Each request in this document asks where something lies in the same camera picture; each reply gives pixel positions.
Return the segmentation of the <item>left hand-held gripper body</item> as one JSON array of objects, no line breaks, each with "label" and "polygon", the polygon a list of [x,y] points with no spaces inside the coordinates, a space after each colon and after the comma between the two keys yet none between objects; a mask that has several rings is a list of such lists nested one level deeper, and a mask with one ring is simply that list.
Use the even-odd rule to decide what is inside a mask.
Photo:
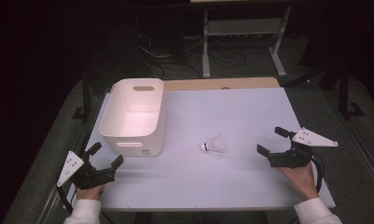
[{"label": "left hand-held gripper body", "polygon": [[79,189],[93,189],[115,180],[114,167],[96,170],[89,161],[90,157],[81,159],[69,151],[60,171],[56,186],[61,187],[71,181]]}]

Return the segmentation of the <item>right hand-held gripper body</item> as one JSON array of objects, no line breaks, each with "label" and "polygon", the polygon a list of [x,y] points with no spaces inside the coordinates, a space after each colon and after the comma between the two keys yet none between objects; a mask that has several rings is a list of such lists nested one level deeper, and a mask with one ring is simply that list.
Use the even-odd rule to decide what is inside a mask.
[{"label": "right hand-held gripper body", "polygon": [[271,152],[268,161],[271,167],[305,167],[313,157],[313,147],[337,147],[339,143],[302,127],[298,132],[290,132],[291,146],[285,152]]}]

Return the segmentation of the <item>white shuttlecock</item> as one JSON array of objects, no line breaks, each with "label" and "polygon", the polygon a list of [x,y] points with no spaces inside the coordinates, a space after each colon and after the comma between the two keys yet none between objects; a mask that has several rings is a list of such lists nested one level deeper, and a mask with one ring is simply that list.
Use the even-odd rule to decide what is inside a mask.
[{"label": "white shuttlecock", "polygon": [[210,141],[203,143],[200,146],[201,151],[214,151],[218,153],[225,153],[226,152],[226,146],[225,146],[225,140],[222,137],[222,135],[218,135],[214,138],[212,138]]}]

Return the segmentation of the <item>white plastic storage bin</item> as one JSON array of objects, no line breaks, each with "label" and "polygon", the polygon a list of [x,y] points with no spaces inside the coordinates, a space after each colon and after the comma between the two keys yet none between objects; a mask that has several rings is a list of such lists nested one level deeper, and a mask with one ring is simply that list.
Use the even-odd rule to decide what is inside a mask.
[{"label": "white plastic storage bin", "polygon": [[124,157],[155,157],[162,150],[167,108],[164,83],[157,78],[127,78],[116,83],[99,133]]}]

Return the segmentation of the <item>person's left hand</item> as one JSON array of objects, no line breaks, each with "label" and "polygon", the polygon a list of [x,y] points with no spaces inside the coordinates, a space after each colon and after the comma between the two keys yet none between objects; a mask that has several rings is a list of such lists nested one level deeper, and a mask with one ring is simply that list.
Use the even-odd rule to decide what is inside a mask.
[{"label": "person's left hand", "polygon": [[104,185],[94,187],[92,189],[76,189],[76,197],[79,200],[99,200],[100,195],[104,191]]}]

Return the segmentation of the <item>person's right hand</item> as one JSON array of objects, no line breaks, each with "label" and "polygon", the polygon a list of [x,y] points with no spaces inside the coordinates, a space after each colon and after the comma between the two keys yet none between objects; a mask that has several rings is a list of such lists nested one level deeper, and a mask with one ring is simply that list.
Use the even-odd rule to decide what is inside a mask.
[{"label": "person's right hand", "polygon": [[308,163],[305,167],[288,168],[280,167],[281,172],[292,186],[299,192],[305,200],[318,198],[319,194],[315,187],[312,164]]}]

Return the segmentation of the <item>white metal desk frame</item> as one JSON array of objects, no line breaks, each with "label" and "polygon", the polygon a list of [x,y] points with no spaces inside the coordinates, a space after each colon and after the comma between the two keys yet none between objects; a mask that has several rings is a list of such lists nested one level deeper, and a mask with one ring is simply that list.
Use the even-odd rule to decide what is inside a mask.
[{"label": "white metal desk frame", "polygon": [[205,10],[203,17],[203,50],[201,55],[203,77],[207,78],[210,76],[208,37],[221,35],[276,35],[277,40],[272,47],[268,47],[268,51],[278,76],[286,77],[278,50],[284,37],[291,9],[291,7],[286,7],[281,18],[224,21],[210,21],[208,19],[208,11]]}]

